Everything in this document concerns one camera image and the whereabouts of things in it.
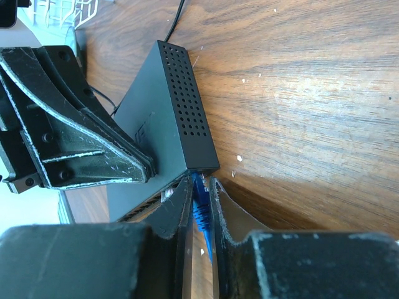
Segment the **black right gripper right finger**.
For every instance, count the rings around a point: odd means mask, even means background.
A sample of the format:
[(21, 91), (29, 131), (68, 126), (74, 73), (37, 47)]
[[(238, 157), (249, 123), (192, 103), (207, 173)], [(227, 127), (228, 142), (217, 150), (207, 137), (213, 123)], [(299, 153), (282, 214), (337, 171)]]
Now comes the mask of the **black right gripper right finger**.
[(267, 298), (259, 242), (272, 232), (237, 204), (215, 177), (209, 179), (215, 298)]

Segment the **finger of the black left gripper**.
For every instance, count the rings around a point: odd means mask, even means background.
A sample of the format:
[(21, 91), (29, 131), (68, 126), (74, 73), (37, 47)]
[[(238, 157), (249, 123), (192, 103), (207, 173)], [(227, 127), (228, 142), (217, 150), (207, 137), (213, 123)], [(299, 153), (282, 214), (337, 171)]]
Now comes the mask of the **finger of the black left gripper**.
[(22, 139), (46, 188), (148, 181), (148, 157), (121, 130), (90, 130), (57, 118), (23, 118), (21, 125)]
[(1, 49), (1, 85), (40, 174), (155, 172), (98, 101), (69, 47)]

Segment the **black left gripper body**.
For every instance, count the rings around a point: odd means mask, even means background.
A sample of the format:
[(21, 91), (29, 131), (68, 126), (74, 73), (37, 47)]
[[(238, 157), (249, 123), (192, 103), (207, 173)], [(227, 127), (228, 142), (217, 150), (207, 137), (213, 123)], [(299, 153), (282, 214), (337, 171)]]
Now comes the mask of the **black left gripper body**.
[[(10, 56), (23, 73), (33, 70), (34, 75), (27, 82), (50, 96), (47, 104), (57, 108), (57, 113), (44, 110), (1, 70), (1, 159), (7, 170), (2, 178), (11, 192), (20, 194), (35, 186), (44, 187), (22, 139), (22, 119), (57, 118), (91, 130), (94, 95), (67, 45), (9, 47), (1, 52)], [(50, 86), (59, 97), (52, 96)]]

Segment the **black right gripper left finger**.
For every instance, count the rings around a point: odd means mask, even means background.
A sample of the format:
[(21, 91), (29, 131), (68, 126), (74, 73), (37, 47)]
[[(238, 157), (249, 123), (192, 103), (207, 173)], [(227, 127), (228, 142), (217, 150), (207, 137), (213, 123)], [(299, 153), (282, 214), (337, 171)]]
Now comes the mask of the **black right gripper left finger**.
[(192, 179), (182, 179), (145, 223), (151, 232), (143, 251), (143, 298), (191, 298)]

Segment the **black network switch box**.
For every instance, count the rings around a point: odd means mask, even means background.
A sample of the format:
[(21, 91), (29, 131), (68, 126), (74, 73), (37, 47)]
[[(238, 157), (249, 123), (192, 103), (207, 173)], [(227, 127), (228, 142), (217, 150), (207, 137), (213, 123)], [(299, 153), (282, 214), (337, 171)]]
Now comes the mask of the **black network switch box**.
[(110, 221), (126, 221), (160, 201), (191, 173), (211, 174), (219, 161), (185, 48), (158, 40), (114, 118), (155, 162), (144, 184), (107, 186)]

